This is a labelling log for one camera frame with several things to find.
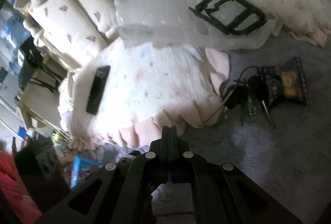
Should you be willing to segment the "blue cartoon tissue box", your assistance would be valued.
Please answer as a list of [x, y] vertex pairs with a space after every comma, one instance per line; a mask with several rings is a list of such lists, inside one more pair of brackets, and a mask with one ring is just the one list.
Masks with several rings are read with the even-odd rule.
[[70, 188], [74, 188], [79, 182], [96, 172], [102, 164], [81, 156], [74, 156], [71, 171]]

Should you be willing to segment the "black smartphone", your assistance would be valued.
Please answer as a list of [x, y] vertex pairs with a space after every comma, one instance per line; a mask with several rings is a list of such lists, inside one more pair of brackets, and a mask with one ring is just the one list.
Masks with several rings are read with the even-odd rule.
[[111, 67], [109, 65], [101, 66], [95, 72], [94, 80], [92, 82], [88, 102], [86, 105], [86, 112], [91, 115], [96, 116], [98, 113], [110, 69]]

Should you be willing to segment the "floral white blanket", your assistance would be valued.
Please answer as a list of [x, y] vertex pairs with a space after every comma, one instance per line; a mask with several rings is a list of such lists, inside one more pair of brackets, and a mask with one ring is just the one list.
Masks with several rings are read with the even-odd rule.
[[[276, 19], [274, 35], [286, 27], [295, 37], [325, 43], [330, 0], [251, 1]], [[189, 44], [126, 48], [118, 38], [62, 82], [61, 128], [80, 151], [106, 143], [146, 146], [161, 136], [165, 125], [176, 126], [179, 134], [187, 124], [198, 128], [221, 104], [219, 89], [230, 72], [228, 51]], [[108, 65], [110, 73], [94, 116], [86, 112], [90, 89], [96, 70]]]

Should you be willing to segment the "black key bunch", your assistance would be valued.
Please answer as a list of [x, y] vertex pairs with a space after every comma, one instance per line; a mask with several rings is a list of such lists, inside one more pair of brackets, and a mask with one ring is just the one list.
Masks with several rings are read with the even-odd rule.
[[259, 66], [248, 66], [245, 68], [238, 79], [234, 81], [233, 85], [230, 85], [223, 96], [219, 108], [204, 122], [199, 125], [203, 127], [208, 121], [212, 119], [222, 109], [232, 110], [239, 107], [239, 121], [240, 127], [245, 125], [245, 117], [253, 117], [256, 114], [256, 105], [254, 101], [258, 101], [266, 115], [267, 121], [273, 128], [274, 123], [268, 106], [266, 104], [267, 99], [267, 88], [262, 78], [262, 67]]

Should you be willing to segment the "blue snack packet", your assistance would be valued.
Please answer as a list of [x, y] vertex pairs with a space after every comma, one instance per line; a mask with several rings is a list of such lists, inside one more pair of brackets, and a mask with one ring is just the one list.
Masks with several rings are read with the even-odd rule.
[[282, 103], [308, 104], [308, 89], [302, 61], [299, 57], [277, 66], [260, 67], [266, 85], [266, 105], [274, 108]]

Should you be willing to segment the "cream floral pillow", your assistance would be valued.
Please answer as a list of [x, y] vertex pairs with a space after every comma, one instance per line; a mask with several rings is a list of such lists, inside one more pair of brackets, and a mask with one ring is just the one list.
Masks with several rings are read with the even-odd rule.
[[69, 69], [89, 63], [116, 35], [118, 23], [113, 0], [16, 0], [41, 26], [32, 36], [43, 41]]

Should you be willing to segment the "clear plastic bag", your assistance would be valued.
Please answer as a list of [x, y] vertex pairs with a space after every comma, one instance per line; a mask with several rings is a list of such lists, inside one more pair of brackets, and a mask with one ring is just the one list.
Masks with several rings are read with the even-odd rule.
[[224, 35], [207, 29], [189, 10], [202, 0], [114, 0], [120, 38], [126, 48], [151, 43], [157, 48], [193, 45], [219, 50], [258, 49], [276, 31], [277, 21], [266, 23], [249, 35]]

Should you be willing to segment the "black plastic frame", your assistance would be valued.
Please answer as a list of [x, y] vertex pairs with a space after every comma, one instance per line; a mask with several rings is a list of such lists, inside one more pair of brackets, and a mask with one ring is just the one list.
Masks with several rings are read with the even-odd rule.
[[207, 29], [224, 35], [249, 35], [266, 23], [266, 15], [246, 0], [202, 0], [189, 10]]

